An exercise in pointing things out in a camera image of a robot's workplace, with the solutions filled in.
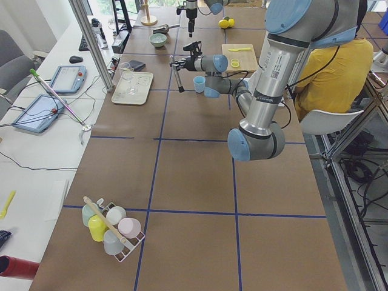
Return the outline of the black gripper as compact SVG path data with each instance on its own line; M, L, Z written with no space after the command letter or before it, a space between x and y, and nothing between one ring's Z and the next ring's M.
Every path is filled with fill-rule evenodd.
M188 71L201 71L201 61L202 56L188 56L177 61L170 61L169 64L172 65L176 71L180 71L182 69L186 69Z
M185 0L186 16L189 19L188 22L188 33L189 37L192 38L192 33L195 29L195 19L198 15L198 1L197 0Z

